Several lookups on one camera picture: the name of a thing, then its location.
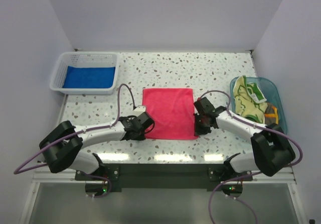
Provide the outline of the pink towel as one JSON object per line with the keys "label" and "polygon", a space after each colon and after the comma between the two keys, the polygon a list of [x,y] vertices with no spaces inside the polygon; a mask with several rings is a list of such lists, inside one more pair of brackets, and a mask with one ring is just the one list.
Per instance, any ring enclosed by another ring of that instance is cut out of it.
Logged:
{"label": "pink towel", "polygon": [[148,139],[195,140],[194,96],[191,88],[147,88],[142,105],[155,122]]}

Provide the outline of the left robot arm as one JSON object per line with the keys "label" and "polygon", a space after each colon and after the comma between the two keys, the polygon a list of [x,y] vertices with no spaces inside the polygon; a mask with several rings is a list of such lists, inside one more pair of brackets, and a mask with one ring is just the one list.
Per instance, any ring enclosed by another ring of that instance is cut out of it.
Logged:
{"label": "left robot arm", "polygon": [[81,153],[82,148],[107,141],[142,141],[147,129],[155,127],[147,112],[119,117],[112,124],[74,126],[70,121],[60,123],[39,144],[52,173],[65,169],[83,171],[93,180],[103,177],[104,167],[96,154]]}

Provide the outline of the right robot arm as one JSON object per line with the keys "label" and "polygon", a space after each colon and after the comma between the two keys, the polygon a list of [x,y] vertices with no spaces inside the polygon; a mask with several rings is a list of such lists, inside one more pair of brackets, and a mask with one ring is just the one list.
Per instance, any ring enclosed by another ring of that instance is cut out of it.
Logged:
{"label": "right robot arm", "polygon": [[214,107],[206,98],[194,102],[195,136],[206,135],[211,129],[231,132],[251,144],[247,154],[236,153],[223,162],[220,172],[222,180],[235,180],[242,173],[260,171],[273,176],[295,160],[295,152],[277,124],[257,124],[240,117],[226,107]]}

